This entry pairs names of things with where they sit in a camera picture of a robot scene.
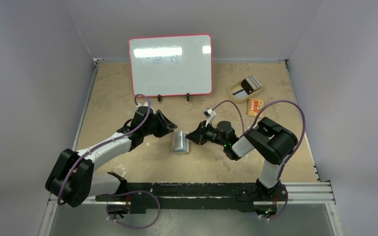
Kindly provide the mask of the beige card holder wallet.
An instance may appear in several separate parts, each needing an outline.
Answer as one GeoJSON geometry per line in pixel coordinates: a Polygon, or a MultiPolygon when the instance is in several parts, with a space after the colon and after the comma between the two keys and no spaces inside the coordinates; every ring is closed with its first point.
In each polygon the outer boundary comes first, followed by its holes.
{"type": "Polygon", "coordinates": [[[186,133],[182,130],[173,131],[172,153],[189,152],[189,143],[186,139],[186,133]]]}

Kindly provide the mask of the credit card stack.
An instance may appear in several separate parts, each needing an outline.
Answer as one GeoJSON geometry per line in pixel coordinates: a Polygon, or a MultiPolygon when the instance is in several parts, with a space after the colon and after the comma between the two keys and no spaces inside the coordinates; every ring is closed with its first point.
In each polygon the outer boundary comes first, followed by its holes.
{"type": "Polygon", "coordinates": [[[241,88],[244,89],[248,95],[262,89],[263,83],[254,75],[248,76],[241,81],[241,88]]]}

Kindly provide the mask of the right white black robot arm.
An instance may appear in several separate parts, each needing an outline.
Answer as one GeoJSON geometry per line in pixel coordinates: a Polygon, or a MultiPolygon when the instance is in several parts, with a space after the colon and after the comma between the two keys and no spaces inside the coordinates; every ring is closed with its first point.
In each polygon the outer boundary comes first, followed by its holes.
{"type": "Polygon", "coordinates": [[[238,137],[229,121],[220,121],[213,127],[207,121],[186,135],[186,139],[197,145],[211,142],[223,147],[230,159],[237,161],[256,150],[265,159],[259,178],[256,181],[257,195],[268,200],[276,193],[279,173],[285,159],[293,154],[299,144],[297,137],[288,129],[268,117],[262,118],[255,128],[238,137]]]}

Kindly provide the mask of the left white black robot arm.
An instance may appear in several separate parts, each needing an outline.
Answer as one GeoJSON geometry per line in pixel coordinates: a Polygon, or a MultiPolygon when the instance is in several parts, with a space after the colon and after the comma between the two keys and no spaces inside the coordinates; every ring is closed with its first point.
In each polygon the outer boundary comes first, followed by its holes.
{"type": "Polygon", "coordinates": [[[161,138],[177,125],[160,110],[140,106],[111,137],[91,147],[63,150],[45,183],[45,189],[58,198],[58,203],[79,206],[91,192],[94,171],[113,158],[134,150],[145,137],[161,138]]]}

